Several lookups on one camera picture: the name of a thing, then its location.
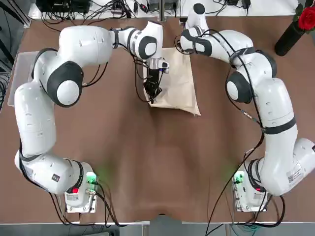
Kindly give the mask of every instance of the rose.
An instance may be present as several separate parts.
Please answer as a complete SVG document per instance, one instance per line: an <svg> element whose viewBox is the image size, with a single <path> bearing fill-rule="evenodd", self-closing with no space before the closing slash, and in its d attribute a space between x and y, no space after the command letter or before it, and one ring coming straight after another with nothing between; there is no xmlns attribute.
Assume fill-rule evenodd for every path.
<svg viewBox="0 0 315 236"><path fill-rule="evenodd" d="M315 6L304 9L299 18L299 27L303 30L311 30L315 27Z"/></svg>

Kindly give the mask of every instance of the sticker label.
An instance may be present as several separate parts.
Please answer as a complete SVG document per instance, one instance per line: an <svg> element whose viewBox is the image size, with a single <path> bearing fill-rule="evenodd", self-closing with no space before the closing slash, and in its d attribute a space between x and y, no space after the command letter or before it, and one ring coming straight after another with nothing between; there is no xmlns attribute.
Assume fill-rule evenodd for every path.
<svg viewBox="0 0 315 236"><path fill-rule="evenodd" d="M76 200L79 200L79 195L78 194L67 194L67 200L69 201L76 201Z"/></svg>
<svg viewBox="0 0 315 236"><path fill-rule="evenodd" d="M33 175L33 170L26 165L24 165L24 170L25 174L29 177L29 179L33 180L32 175Z"/></svg>
<svg viewBox="0 0 315 236"><path fill-rule="evenodd" d="M257 194L257 193L254 194L254 199L255 199L255 200L260 200L260 199L262 199L263 197L264 197L264 194Z"/></svg>
<svg viewBox="0 0 315 236"><path fill-rule="evenodd" d="M286 173L290 186L295 186L299 181L303 179L303 171L300 163L296 162L293 169Z"/></svg>
<svg viewBox="0 0 315 236"><path fill-rule="evenodd" d="M52 179L53 181L58 182L58 181L59 181L59 179L60 179L60 176L58 176L58 175L54 174L54 175L51 177L51 179Z"/></svg>

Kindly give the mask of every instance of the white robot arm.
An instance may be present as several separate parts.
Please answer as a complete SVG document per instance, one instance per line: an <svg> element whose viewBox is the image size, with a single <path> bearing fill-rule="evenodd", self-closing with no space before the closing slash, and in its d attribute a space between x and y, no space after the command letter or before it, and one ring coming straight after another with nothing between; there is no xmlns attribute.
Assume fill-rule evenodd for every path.
<svg viewBox="0 0 315 236"><path fill-rule="evenodd" d="M247 195L246 205L259 206L261 197L257 195L263 195L262 190L274 196L287 193L315 168L315 145L308 139L296 140L298 132L291 99L283 81L275 78L275 60L263 51L256 51L252 41L242 33L223 30L207 34L204 12L203 5L194 5L177 43L183 52L221 59L236 68L226 83L228 95L234 101L248 104L254 97L261 116L266 152L263 158L246 163L252 177L244 171L246 194L243 188L241 191Z"/></svg>
<svg viewBox="0 0 315 236"><path fill-rule="evenodd" d="M162 26L154 22L148 22L142 31L74 26L60 33L58 51L41 50L35 59L33 81L19 86L14 97L21 138L15 164L23 174L50 193L65 193L69 206L85 206L90 197L87 175L93 170L87 163L53 154L54 104L73 106L81 95L82 68L107 63L114 48L124 47L132 55L160 65L149 69L167 69L168 63L161 58L162 41Z"/></svg>

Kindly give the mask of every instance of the black vase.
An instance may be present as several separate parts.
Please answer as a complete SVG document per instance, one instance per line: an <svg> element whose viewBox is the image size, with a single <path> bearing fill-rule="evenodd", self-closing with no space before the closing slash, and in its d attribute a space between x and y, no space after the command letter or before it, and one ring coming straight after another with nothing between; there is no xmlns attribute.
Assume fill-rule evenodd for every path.
<svg viewBox="0 0 315 236"><path fill-rule="evenodd" d="M298 22L292 22L275 45L275 52L278 56L284 56L302 37L304 30L300 29Z"/></svg>

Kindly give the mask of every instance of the brown table surface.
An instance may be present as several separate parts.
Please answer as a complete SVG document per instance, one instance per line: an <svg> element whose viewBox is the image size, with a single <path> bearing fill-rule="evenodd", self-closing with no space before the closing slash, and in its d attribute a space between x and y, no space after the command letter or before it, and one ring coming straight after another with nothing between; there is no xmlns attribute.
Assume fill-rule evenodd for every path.
<svg viewBox="0 0 315 236"><path fill-rule="evenodd" d="M285 82L292 99L299 137L315 141L312 39L304 35L285 57L273 52L291 19L209 17L207 22L216 30L237 30L248 35L257 49L274 56L278 63L277 76ZM143 29L147 20L106 20L96 25L107 29L126 26ZM169 18L163 25L163 47L174 47L174 37L181 32L178 18ZM68 26L71 23L54 27ZM58 32L33 21L25 30L19 52L45 47L57 49L58 37ZM179 110L150 108L139 101L132 58L122 49L114 51L103 78L97 85L83 90L78 104L68 109L55 106L55 153L91 164L101 181L108 184L120 222L150 220L160 213L182 221L206 222L207 214L211 213L244 151L259 140L259 127L228 102L224 91L228 65L217 59L192 55L191 66L200 117ZM84 68L85 81L91 79L96 68ZM241 107L254 114L252 105ZM19 135L14 109L7 105L0 115L0 130L0 223L58 222L49 195L28 183L14 166ZM261 157L263 153L264 145L252 158ZM285 221L315 222L314 180L315 173L311 173L285 194ZM228 187L212 222L231 222L231 199ZM278 199L276 202L281 212L281 202ZM239 222L250 217L248 213L235 214ZM276 219L272 204L259 218L265 222ZM83 215L81 220L102 222L103 204L98 203L97 214Z"/></svg>

